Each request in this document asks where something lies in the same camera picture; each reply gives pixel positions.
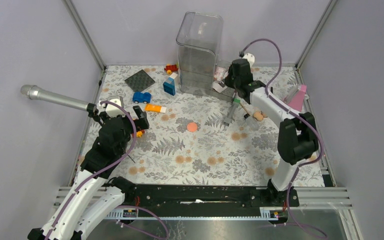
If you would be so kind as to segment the white eyelash card packet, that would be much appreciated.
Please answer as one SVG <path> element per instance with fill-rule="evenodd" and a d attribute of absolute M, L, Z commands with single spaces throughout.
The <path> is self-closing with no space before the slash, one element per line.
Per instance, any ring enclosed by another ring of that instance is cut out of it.
<path fill-rule="evenodd" d="M 212 83 L 212 89 L 218 93 L 222 93 L 227 88 L 226 84 L 223 81 L 214 81 Z"/>

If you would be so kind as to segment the clear acrylic organizer box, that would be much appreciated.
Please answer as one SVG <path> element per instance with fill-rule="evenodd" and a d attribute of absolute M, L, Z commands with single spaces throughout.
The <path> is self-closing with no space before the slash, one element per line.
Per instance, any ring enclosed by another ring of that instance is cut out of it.
<path fill-rule="evenodd" d="M 211 94 L 223 25 L 223 18 L 216 14 L 185 13 L 175 39 L 181 92 L 197 96 Z"/>

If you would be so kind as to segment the clear pink nail box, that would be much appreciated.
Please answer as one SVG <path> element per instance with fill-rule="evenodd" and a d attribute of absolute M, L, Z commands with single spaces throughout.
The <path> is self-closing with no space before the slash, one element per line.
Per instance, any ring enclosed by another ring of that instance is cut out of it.
<path fill-rule="evenodd" d="M 215 81 L 222 81 L 225 78 L 227 71 L 228 70 L 226 68 L 218 66 L 214 72 L 213 79 Z"/>

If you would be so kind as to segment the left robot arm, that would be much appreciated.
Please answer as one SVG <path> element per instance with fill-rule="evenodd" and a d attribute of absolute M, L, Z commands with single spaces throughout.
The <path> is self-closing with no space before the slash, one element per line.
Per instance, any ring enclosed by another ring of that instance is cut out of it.
<path fill-rule="evenodd" d="M 29 240 L 85 240 L 116 206 L 134 202 L 134 190 L 111 186 L 103 197 L 88 207 L 115 167 L 133 150 L 137 134 L 150 126 L 147 114 L 138 105 L 132 107 L 137 116 L 133 119 L 119 99 L 105 100 L 101 104 L 104 112 L 92 110 L 91 103 L 88 105 L 89 117 L 101 128 L 84 156 L 71 189 L 50 220 L 30 231 Z"/>

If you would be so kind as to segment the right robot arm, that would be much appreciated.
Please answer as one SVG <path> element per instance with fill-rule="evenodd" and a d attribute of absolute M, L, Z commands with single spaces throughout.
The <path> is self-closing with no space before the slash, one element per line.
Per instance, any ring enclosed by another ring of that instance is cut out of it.
<path fill-rule="evenodd" d="M 277 125 L 277 152 L 281 161 L 260 198 L 269 206 L 288 205 L 300 167 L 319 149 L 320 136 L 314 116 L 293 109 L 273 94 L 269 84 L 254 80 L 251 65 L 245 58 L 231 62 L 224 81 L 240 98 L 263 111 Z"/>

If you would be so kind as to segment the beige makeup sponge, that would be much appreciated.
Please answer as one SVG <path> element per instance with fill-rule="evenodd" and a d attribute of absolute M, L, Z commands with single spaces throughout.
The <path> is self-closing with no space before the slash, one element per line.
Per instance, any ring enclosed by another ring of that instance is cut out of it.
<path fill-rule="evenodd" d="M 262 122 L 265 118 L 265 114 L 261 111 L 255 111 L 252 115 L 256 121 Z"/>

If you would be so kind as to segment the yellow red toy block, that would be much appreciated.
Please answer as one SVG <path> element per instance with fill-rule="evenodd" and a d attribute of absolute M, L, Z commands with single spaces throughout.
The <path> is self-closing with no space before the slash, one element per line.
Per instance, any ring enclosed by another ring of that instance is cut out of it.
<path fill-rule="evenodd" d="M 145 130 L 139 130 L 136 132 L 136 137 L 141 138 L 145 134 Z"/>

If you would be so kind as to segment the grey square tube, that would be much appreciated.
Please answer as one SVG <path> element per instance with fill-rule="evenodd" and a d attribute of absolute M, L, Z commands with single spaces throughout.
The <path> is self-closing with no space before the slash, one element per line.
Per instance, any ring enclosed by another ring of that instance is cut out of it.
<path fill-rule="evenodd" d="M 235 111 L 239 105 L 240 105 L 240 100 L 238 98 L 234 98 L 226 117 L 223 119 L 223 124 L 225 126 L 228 127 L 233 122 Z"/>

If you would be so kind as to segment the blue toy car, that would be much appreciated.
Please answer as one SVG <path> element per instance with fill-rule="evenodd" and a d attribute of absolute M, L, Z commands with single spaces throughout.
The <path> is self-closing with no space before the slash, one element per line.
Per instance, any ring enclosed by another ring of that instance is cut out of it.
<path fill-rule="evenodd" d="M 143 103 L 149 104 L 151 102 L 152 95 L 149 92 L 135 92 L 132 96 L 132 101 L 135 104 Z"/>

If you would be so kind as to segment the orange cream tube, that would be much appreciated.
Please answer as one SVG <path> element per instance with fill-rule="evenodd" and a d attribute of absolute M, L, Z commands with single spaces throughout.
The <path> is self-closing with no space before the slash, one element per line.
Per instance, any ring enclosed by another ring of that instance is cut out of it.
<path fill-rule="evenodd" d="M 167 111 L 167 108 L 160 105 L 154 105 L 154 104 L 147 104 L 144 108 L 147 112 L 155 112 L 155 113 L 163 113 L 165 114 Z"/>

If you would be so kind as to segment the dark grey building plate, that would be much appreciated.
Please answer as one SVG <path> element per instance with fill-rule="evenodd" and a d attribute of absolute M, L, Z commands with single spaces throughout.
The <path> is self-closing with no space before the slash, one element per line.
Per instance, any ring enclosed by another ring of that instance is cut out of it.
<path fill-rule="evenodd" d="M 155 81 L 143 69 L 136 72 L 125 80 L 125 83 L 133 92 L 143 92 L 153 84 Z"/>

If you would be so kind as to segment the pink stand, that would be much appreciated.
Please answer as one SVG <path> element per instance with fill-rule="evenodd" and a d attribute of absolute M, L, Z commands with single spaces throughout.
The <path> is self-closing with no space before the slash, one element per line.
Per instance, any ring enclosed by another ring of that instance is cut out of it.
<path fill-rule="evenodd" d="M 283 98 L 283 102 L 292 109 L 301 112 L 306 99 L 307 86 L 298 84 L 293 87 L 288 94 Z"/>

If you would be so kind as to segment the orange round sponge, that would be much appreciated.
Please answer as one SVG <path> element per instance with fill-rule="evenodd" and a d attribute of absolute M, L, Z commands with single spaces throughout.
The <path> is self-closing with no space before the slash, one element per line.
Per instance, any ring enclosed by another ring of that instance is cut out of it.
<path fill-rule="evenodd" d="M 196 132 L 198 130 L 198 125 L 195 122 L 190 122 L 187 124 L 186 129 L 189 132 L 193 133 L 193 132 Z"/>

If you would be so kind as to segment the red yellow toy piece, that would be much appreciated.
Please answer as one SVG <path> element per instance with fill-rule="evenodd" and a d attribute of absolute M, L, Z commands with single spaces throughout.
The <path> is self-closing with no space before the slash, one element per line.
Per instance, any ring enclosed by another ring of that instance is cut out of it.
<path fill-rule="evenodd" d="M 171 75 L 172 73 L 177 73 L 179 70 L 178 64 L 167 64 L 164 67 L 164 71 L 168 74 Z"/>

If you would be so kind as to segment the silver microphone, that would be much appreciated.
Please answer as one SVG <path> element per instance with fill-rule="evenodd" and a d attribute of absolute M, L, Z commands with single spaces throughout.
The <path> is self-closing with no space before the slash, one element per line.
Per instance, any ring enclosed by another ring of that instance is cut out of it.
<path fill-rule="evenodd" d="M 20 93 L 30 100 L 45 101 L 48 103 L 85 111 L 93 115 L 98 113 L 97 106 L 94 103 L 89 103 L 76 98 L 47 91 L 36 85 L 25 84 L 20 88 Z"/>

